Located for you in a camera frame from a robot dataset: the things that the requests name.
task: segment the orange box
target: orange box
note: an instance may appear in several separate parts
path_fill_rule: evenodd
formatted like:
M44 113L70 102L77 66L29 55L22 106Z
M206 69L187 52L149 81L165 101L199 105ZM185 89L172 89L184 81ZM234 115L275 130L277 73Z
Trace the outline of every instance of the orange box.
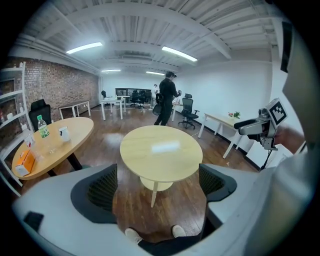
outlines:
M30 152L30 150L25 150L21 153L18 159L15 170L21 175L25 176L31 173L32 166L34 166L35 158Z

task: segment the shelving unit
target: shelving unit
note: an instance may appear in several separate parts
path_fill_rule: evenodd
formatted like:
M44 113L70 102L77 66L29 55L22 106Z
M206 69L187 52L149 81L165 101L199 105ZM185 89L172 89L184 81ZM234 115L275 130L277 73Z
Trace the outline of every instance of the shelving unit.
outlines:
M26 116L28 125L30 127L30 129L32 130L32 125L31 125L31 121L28 115L28 111L27 111L27 102L26 102L26 92L25 92L25 70L26 70L26 62L23 62L23 66L22 67L10 67L10 68L3 68L0 69L0 82L3 81L8 81L11 80L13 78L15 78L15 76L18 74L18 72L22 72L22 76L21 76L21 90L16 90L16 91L12 91L9 93L6 93L4 95L0 96L0 104L4 103L7 99L9 98L14 98L16 95L18 94L22 94L22 99L23 99L23 109L24 111L22 113L18 113L16 115L14 115L12 118L10 118L9 120L6 120L5 122L3 122L0 125L0 129L2 129L4 126L6 126L7 124L11 123L12 121L16 120L19 117L22 116ZM9 169L9 167L7 166L5 159L6 157L16 148L16 146L18 146L23 140L25 139L23 133L18 134L12 141L10 141L10 143L3 148L0 151L0 161L3 164L4 168L8 171L8 173L10 174L10 176L22 187L22 183L19 181L19 179L13 174L13 172ZM3 179L3 181L7 184L7 186L17 195L20 197L20 194L11 186L11 184L5 179L5 176L0 173L0 177Z

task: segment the person's foot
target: person's foot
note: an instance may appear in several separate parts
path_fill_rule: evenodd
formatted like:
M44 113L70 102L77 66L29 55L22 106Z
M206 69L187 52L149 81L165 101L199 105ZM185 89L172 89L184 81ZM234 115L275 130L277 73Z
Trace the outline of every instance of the person's foot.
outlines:
M172 234L175 238L178 237L185 237L186 236L186 232L184 231L184 229L179 226L179 225L174 225L172 228Z
M132 228L127 228L124 231L125 235L127 238L129 238L132 242L139 244L143 239L141 236L138 234L137 231L133 230Z

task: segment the chair seat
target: chair seat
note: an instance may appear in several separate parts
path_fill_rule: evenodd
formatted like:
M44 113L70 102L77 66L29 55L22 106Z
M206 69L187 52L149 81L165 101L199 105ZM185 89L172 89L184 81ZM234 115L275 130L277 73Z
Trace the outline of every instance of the chair seat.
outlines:
M196 114L192 114L192 113L190 113L190 114L186 114L185 115L187 118L190 118L190 119L196 119L196 118L198 118L199 116L198 115L196 115Z

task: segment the white shoe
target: white shoe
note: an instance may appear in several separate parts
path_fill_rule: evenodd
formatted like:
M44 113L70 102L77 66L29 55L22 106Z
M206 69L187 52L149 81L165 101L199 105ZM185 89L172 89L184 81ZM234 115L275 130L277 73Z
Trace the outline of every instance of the white shoe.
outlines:
M141 240L143 240L141 238L141 236L132 228L127 228L124 231L125 235L134 243L139 244L141 242Z
M172 234L175 238L178 237L185 237L186 236L186 232L184 231L184 229L179 226L179 225L175 225L172 228Z

